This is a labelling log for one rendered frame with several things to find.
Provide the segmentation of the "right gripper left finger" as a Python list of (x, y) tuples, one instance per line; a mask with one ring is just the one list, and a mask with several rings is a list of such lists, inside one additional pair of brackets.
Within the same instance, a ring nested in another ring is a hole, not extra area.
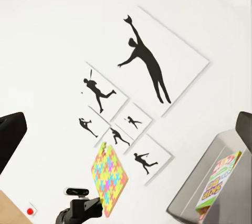
[(27, 132), (22, 111), (0, 117), (0, 174)]

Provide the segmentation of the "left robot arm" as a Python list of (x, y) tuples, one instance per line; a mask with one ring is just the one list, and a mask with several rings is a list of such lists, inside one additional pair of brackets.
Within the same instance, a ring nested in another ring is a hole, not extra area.
[(70, 202), (70, 208), (59, 213), (55, 224), (83, 224), (90, 218), (99, 218), (102, 216), (103, 206), (100, 197), (89, 199), (87, 188), (65, 187), (64, 195), (78, 196)]

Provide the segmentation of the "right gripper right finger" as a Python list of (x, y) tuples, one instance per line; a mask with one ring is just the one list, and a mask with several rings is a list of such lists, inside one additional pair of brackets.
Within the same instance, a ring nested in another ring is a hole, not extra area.
[(241, 111), (237, 117), (235, 129), (252, 154), (252, 114)]

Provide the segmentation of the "board game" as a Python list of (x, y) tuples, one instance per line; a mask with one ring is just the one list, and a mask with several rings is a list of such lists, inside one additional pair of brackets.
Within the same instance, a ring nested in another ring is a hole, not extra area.
[(198, 203), (195, 210), (200, 214), (199, 221), (203, 220), (209, 207), (222, 188), (225, 180), (228, 178), (232, 169), (236, 165), (243, 151), (238, 151), (220, 161), (218, 161)]

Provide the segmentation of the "jigsaw puzzle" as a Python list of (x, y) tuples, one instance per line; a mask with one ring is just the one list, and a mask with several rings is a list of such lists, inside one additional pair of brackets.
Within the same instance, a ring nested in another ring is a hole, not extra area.
[(109, 218), (125, 188), (128, 177), (114, 147), (103, 142), (94, 160), (91, 173), (99, 193), (105, 217)]

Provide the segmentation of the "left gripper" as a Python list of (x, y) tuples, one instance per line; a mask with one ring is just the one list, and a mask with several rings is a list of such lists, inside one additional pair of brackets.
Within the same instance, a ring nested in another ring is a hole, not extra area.
[(70, 202), (69, 219), (72, 224), (83, 224), (90, 218), (99, 218), (102, 216), (103, 206), (100, 197), (84, 200), (73, 199)]

